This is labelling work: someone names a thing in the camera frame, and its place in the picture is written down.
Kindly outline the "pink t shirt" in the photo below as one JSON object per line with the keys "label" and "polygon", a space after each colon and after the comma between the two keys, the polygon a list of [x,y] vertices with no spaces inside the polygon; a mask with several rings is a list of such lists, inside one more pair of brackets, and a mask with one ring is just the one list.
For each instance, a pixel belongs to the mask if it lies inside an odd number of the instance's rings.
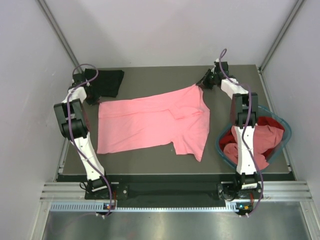
{"label": "pink t shirt", "polygon": [[100,103],[97,153],[173,144],[177,155],[202,161],[210,132],[203,90],[193,84],[163,94]]}

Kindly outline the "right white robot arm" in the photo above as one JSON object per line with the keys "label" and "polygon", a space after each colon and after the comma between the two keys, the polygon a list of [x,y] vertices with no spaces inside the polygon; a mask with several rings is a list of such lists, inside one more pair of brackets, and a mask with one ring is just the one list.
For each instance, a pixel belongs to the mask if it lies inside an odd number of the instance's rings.
{"label": "right white robot arm", "polygon": [[254,133],[258,121],[258,95],[247,84],[229,75],[226,61],[216,60],[212,69],[196,84],[202,89],[220,88],[231,99],[230,122],[237,138],[238,162],[232,192],[245,198],[259,188],[258,165],[254,157]]}

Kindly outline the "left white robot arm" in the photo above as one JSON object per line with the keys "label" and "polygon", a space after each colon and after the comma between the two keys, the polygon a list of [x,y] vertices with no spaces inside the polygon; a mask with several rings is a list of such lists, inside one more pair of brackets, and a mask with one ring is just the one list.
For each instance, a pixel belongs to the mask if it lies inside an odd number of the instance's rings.
{"label": "left white robot arm", "polygon": [[83,102],[96,103],[99,96],[94,93],[92,85],[83,73],[72,75],[72,85],[65,99],[53,106],[59,130],[78,153],[85,168],[87,183],[84,190],[98,194],[102,198],[111,198],[114,187],[106,177],[106,171],[98,160],[91,142],[89,121]]}

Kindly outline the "folded black t shirt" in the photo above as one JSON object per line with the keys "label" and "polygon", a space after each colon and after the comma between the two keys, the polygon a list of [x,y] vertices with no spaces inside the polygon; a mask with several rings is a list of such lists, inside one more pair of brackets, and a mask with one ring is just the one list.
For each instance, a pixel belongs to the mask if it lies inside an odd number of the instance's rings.
{"label": "folded black t shirt", "polygon": [[98,75],[90,85],[101,97],[115,98],[119,93],[124,75],[125,72],[122,70],[98,69]]}

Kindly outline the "teal laundry basket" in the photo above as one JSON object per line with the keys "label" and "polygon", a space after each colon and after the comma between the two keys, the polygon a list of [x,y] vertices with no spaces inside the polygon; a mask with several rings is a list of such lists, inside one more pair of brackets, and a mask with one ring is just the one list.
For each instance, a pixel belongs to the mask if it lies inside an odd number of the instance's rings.
{"label": "teal laundry basket", "polygon": [[[284,119],[278,117],[275,113],[271,112],[268,108],[260,105],[258,107],[258,113],[259,113],[259,117],[270,117],[270,118],[275,119],[278,123],[280,123],[284,127],[284,130],[285,130],[280,143],[271,151],[270,155],[266,157],[267,163],[269,163],[269,165],[270,165],[270,163],[272,163],[277,158],[277,156],[282,152],[283,148],[290,140],[291,135],[292,135],[292,131],[291,131],[289,124]],[[223,153],[223,151],[221,150],[221,148],[219,146],[219,140],[222,138],[222,136],[224,134],[227,133],[228,129],[231,127],[233,127],[233,125],[229,124],[222,131],[222,133],[220,134],[220,136],[217,138],[217,140],[215,142],[215,147],[216,147],[218,154],[222,157],[222,159],[224,159],[232,168],[235,169],[237,167],[236,164],[232,163],[231,160],[229,160],[227,158],[227,156]]]}

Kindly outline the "red shirt in basket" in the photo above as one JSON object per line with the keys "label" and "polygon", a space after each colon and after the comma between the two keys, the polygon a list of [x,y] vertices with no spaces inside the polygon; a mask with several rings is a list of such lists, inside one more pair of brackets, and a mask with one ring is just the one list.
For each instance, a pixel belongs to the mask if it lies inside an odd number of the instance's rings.
{"label": "red shirt in basket", "polygon": [[[254,148],[256,148],[259,153],[269,151],[281,142],[284,133],[285,128],[275,119],[261,116],[258,118],[254,132]],[[224,151],[228,144],[234,144],[237,147],[237,135],[233,126],[222,135],[218,143],[222,151]]]}

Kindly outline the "pink shirt in basket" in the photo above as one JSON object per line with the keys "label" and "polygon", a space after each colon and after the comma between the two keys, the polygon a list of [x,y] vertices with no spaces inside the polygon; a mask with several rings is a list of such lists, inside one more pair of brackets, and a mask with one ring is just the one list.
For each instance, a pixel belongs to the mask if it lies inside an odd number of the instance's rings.
{"label": "pink shirt in basket", "polygon": [[[284,130],[269,125],[255,127],[253,136],[253,155],[260,170],[269,166],[266,157],[281,142]],[[219,141],[219,147],[235,166],[238,165],[238,140],[233,126]]]}

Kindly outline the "left aluminium corner post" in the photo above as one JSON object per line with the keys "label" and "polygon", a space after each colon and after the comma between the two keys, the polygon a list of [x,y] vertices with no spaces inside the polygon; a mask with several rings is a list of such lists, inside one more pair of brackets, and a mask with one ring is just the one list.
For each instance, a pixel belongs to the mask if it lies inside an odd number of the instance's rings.
{"label": "left aluminium corner post", "polygon": [[83,69],[82,67],[79,67],[80,63],[74,54],[74,51],[72,50],[67,38],[65,37],[65,34],[63,33],[60,25],[58,24],[55,16],[53,15],[48,3],[46,0],[35,0],[37,5],[39,6],[39,9],[44,14],[46,20],[48,21],[50,27],[54,31],[56,37],[58,38],[60,44],[62,45],[64,51],[68,55],[69,59],[71,60],[74,67],[77,67],[77,70],[82,73]]}

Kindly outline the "aluminium corner post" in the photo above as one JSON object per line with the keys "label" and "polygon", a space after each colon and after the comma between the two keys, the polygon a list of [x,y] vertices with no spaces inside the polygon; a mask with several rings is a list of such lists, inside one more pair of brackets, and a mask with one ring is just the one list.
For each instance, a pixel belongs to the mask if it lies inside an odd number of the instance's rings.
{"label": "aluminium corner post", "polygon": [[83,69],[82,67],[79,67],[80,63],[74,54],[74,51],[72,50],[67,38],[65,37],[65,34],[63,33],[60,25],[58,24],[55,16],[53,15],[48,3],[46,0],[35,0],[37,5],[39,6],[39,9],[44,14],[46,20],[48,21],[50,27],[54,31],[56,37],[58,38],[60,44],[62,45],[64,51],[68,55],[69,59],[71,60],[74,67],[77,67],[77,70],[82,73]]}
{"label": "aluminium corner post", "polygon": [[283,38],[285,37],[287,31],[289,30],[290,26],[293,24],[295,18],[297,17],[299,11],[303,7],[305,0],[296,0],[292,9],[289,12],[289,15],[285,19],[282,27],[280,28],[277,36],[275,37],[271,47],[269,48],[266,56],[264,57],[261,65],[258,67],[258,72],[261,74],[267,67],[268,63],[272,59],[273,55],[275,54],[277,48],[281,44]]}

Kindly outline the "right aluminium corner post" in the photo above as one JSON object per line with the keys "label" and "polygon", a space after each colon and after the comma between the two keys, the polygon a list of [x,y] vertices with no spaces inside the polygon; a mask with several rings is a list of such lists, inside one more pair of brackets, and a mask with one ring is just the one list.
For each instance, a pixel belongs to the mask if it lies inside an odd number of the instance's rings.
{"label": "right aluminium corner post", "polygon": [[305,0],[296,0],[292,9],[289,12],[289,15],[285,19],[282,27],[280,28],[277,36],[275,37],[271,47],[269,48],[266,56],[264,57],[261,65],[258,67],[258,72],[261,74],[267,67],[268,63],[272,59],[273,55],[275,54],[277,48],[281,44],[283,38],[285,37],[287,31],[289,30],[290,26],[293,24],[295,18],[297,17],[299,11],[303,7]]}

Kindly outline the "aluminium frame rail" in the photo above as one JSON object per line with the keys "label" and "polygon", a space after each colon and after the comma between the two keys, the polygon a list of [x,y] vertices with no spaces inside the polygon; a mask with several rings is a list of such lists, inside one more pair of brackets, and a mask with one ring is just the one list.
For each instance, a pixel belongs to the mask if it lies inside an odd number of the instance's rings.
{"label": "aluminium frame rail", "polygon": [[[164,183],[116,183],[112,187],[115,200],[134,197],[218,197],[218,187],[213,182],[164,182]],[[40,199],[42,201],[82,201],[107,200],[107,190],[88,194],[78,182],[48,182],[44,184]],[[303,181],[266,181],[263,200],[274,202],[311,201],[312,195]]]}

